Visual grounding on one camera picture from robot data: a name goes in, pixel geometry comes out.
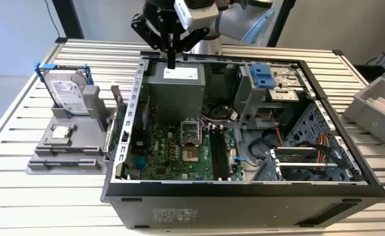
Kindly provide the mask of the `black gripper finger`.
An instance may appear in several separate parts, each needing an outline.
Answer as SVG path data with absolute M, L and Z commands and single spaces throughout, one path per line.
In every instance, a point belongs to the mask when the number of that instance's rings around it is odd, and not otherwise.
M 158 26 L 161 35 L 158 35 L 147 25 L 145 14 L 137 14 L 134 16 L 131 22 L 133 29 L 155 50 L 159 49 L 162 52 L 167 53 L 167 64 L 168 69 L 171 69 L 171 38 L 167 29 L 167 20 L 162 15 L 158 15 Z
M 171 45 L 171 68 L 175 69 L 176 54 L 190 51 L 194 46 L 204 39 L 210 33 L 210 28 L 192 30 L 192 32 L 180 39 L 180 32 L 176 31 L 172 35 Z

